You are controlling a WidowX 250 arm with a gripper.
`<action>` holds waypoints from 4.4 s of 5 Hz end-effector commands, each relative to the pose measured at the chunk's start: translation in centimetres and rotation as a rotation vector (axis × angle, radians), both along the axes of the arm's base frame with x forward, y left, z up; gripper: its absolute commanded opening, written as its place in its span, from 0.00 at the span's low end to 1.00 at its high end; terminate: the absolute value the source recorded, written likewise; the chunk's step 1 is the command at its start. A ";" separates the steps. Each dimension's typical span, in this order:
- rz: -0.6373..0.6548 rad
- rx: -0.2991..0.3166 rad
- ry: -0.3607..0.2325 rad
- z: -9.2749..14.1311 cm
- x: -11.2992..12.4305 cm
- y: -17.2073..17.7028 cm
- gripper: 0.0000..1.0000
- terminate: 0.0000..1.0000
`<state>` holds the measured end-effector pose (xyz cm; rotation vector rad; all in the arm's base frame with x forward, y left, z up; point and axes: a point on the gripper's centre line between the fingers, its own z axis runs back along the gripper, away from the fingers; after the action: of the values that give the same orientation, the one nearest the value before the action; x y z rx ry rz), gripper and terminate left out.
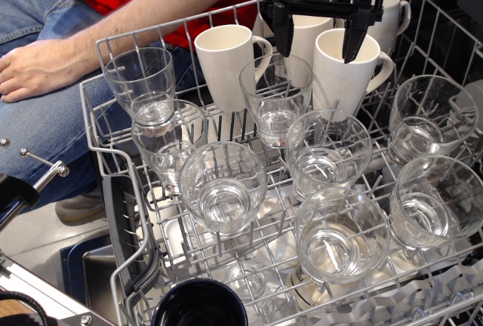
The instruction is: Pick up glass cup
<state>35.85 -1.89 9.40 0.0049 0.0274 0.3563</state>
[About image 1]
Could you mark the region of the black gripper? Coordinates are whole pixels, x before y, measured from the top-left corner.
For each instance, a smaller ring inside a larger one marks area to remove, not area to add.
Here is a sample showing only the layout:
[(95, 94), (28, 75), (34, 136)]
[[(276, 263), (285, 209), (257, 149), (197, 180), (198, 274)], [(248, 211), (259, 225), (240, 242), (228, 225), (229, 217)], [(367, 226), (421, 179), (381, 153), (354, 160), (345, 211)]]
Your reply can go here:
[(383, 0), (261, 0), (260, 11), (284, 57), (291, 53), (295, 14), (344, 19), (342, 55), (344, 63), (350, 63), (356, 59), (368, 27), (382, 20)]

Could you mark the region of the person's bare forearm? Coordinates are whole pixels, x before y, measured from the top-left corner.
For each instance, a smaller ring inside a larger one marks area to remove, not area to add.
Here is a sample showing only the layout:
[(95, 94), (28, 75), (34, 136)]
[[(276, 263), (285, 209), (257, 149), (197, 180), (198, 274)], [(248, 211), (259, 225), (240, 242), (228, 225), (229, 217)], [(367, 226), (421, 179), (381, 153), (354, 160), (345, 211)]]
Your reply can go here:
[(75, 75), (82, 77), (99, 67), (100, 62), (95, 48), (97, 40), (200, 14), (218, 1), (130, 0), (98, 23), (69, 38), (68, 44), (75, 55), (73, 64)]

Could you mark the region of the person's bare hand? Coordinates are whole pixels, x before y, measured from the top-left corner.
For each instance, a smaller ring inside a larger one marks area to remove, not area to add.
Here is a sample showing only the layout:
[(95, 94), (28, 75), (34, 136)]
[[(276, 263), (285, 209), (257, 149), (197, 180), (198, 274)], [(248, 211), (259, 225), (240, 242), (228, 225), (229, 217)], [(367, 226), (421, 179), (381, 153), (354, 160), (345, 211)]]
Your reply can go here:
[(36, 41), (1, 57), (1, 100), (16, 103), (48, 94), (97, 68), (94, 49), (74, 37)]

